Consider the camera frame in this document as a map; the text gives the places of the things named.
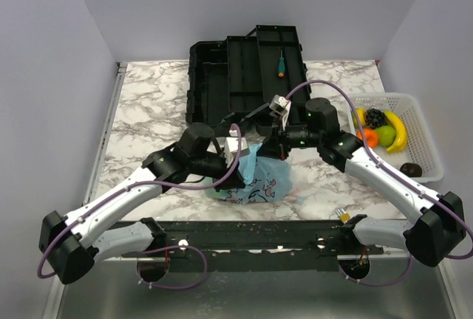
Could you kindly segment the light blue printed plastic bag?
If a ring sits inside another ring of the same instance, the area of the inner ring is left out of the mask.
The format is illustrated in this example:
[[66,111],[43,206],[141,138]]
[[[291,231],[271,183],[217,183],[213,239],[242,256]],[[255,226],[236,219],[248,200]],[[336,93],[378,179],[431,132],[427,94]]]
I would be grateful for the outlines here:
[[240,205],[276,202],[286,197],[292,187],[291,166],[279,159],[258,157],[262,144],[251,145],[249,154],[239,159],[239,172],[245,187],[230,190],[205,190],[206,196]]

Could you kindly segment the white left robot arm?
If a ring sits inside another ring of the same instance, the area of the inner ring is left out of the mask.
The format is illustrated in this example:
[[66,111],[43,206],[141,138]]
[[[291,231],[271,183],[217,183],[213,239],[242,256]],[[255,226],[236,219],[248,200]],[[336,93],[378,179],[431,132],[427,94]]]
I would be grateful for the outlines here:
[[43,218],[38,248],[42,253],[37,276],[51,276],[71,284],[87,274],[99,261],[127,254],[158,255],[166,247],[166,233],[152,219],[141,219],[126,227],[114,225],[142,204],[172,188],[191,190],[186,183],[195,174],[213,180],[211,187],[242,185],[238,166],[243,137],[232,124],[224,149],[208,151],[216,141],[214,130],[203,123],[191,124],[181,138],[147,156],[123,182],[93,202],[62,216],[53,211]]

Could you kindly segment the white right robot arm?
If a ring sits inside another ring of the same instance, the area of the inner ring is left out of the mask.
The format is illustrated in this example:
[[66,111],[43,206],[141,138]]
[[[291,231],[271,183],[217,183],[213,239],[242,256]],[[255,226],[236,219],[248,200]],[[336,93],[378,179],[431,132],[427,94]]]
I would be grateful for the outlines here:
[[290,101],[275,96],[269,104],[274,124],[258,154],[286,160],[294,148],[315,148],[328,165],[361,180],[394,205],[405,219],[352,217],[340,235],[350,254],[366,245],[408,251],[416,260],[436,267],[466,237],[461,225],[463,203],[455,193],[440,194],[422,186],[377,156],[354,134],[342,131],[336,108],[326,98],[304,105],[306,124],[287,126]]

